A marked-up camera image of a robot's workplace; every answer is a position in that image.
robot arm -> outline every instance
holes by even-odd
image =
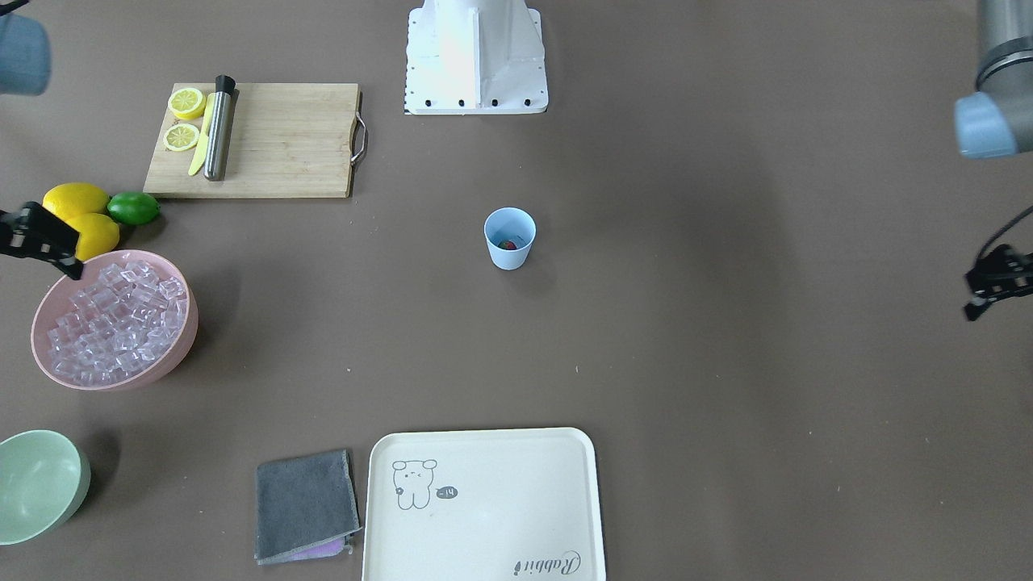
[[[954,105],[962,155],[1033,150],[1033,0],[979,1],[976,92]]]
[[[0,211],[0,254],[45,261],[79,280],[83,263],[75,258],[77,243],[75,228],[35,202],[18,212]]]
[[[29,3],[29,0],[14,0],[13,2],[8,2],[6,4],[0,4],[0,17],[6,14],[7,12],[13,12],[15,9]]]
[[[965,316],[975,320],[998,301],[1033,295],[1033,256],[1001,244],[977,258],[965,280],[972,290],[972,299],[965,305]]]

knife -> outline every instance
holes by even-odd
[[[205,118],[200,121],[200,137],[194,149],[194,158],[190,161],[190,170],[187,174],[196,176],[200,166],[205,164],[205,154],[208,153],[208,128],[212,125],[212,109],[215,104],[215,93],[209,93],[205,101]]]

blue cup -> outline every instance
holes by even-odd
[[[0,17],[0,94],[39,95],[51,80],[51,42],[38,22]]]
[[[500,208],[484,220],[488,252],[502,270],[515,270],[524,265],[537,233],[534,218],[519,208]]]

lemon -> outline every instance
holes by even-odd
[[[80,214],[103,212],[106,207],[104,190],[84,182],[54,186],[43,195],[43,208],[64,221]]]
[[[197,119],[205,113],[205,93],[193,87],[179,89],[168,97],[168,109],[177,119]]]
[[[200,137],[200,129],[189,123],[177,123],[165,131],[162,137],[165,142],[165,149],[169,151],[186,151],[197,145]]]
[[[111,252],[119,244],[119,224],[103,214],[80,214],[68,225],[79,232],[75,257],[80,261]]]

gray towel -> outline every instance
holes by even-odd
[[[255,492],[258,564],[351,552],[361,526],[347,450],[261,464]]]

